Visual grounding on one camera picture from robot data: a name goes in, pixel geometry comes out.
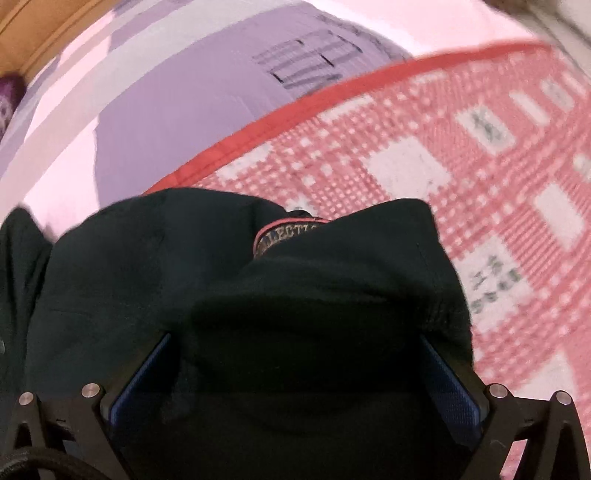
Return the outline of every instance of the metal pin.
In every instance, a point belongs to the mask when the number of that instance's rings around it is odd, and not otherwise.
[[[29,405],[35,398],[31,392],[25,392],[20,397],[18,397],[18,402],[24,407],[25,405]]]
[[[100,385],[96,383],[89,383],[82,387],[82,396],[84,398],[92,398],[99,394],[100,392]]]
[[[556,392],[556,400],[562,403],[562,405],[570,405],[570,403],[573,401],[571,396],[563,391]]]
[[[507,387],[504,385],[501,385],[500,383],[493,383],[489,387],[489,391],[491,392],[491,395],[496,398],[505,398],[507,396],[507,394],[509,393],[509,391],[507,390]]]

